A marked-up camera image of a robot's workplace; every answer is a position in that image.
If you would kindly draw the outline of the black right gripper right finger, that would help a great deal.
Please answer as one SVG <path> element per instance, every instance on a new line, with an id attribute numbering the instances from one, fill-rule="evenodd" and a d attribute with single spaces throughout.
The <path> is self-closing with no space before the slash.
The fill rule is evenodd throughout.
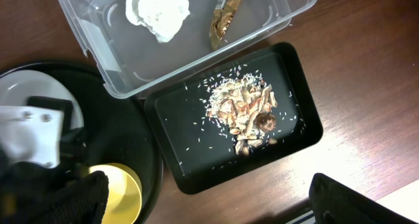
<path id="1" fill-rule="evenodd" d="M 317 224 L 414 224 L 322 173 L 314 174 L 309 199 Z"/>

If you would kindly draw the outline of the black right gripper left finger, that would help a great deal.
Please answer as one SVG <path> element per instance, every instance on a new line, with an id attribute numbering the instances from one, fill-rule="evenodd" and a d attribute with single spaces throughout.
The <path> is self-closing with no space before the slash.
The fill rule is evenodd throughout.
<path id="1" fill-rule="evenodd" d="M 109 179 L 93 172 L 57 193 L 8 217 L 6 224 L 101 224 L 109 197 Z"/>

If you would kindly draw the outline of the yellow bowl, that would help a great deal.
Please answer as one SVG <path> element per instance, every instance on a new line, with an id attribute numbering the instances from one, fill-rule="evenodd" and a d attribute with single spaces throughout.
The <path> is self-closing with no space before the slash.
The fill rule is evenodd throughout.
<path id="1" fill-rule="evenodd" d="M 91 166 L 88 172 L 103 172 L 109 181 L 109 195 L 103 224 L 133 224 L 142 209 L 142 185 L 138 175 L 128 166 L 108 163 Z"/>

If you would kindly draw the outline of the food scraps pile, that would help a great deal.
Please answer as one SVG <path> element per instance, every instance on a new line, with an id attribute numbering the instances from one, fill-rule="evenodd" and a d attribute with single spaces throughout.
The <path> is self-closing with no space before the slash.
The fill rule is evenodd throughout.
<path id="1" fill-rule="evenodd" d="M 273 109 L 278 102 L 272 86 L 261 74 L 246 73 L 227 78 L 218 74 L 204 81 L 209 93 L 202 99 L 206 117 L 221 129 L 220 135 L 232 136 L 234 152 L 248 156 L 252 149 L 277 143 L 269 133 L 276 128 L 277 120 Z"/>

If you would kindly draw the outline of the white tissue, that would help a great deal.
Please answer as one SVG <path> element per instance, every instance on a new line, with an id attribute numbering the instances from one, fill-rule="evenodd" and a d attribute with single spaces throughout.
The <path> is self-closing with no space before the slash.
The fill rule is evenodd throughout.
<path id="1" fill-rule="evenodd" d="M 171 41 L 189 14 L 189 0 L 126 0 L 128 21 L 146 27 L 159 43 Z"/>

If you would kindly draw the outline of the brown snack wrapper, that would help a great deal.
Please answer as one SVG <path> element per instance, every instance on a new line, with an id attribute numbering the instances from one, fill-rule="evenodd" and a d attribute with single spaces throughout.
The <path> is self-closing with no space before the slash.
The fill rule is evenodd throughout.
<path id="1" fill-rule="evenodd" d="M 243 0 L 217 0 L 209 27 L 211 49 L 217 50 Z"/>

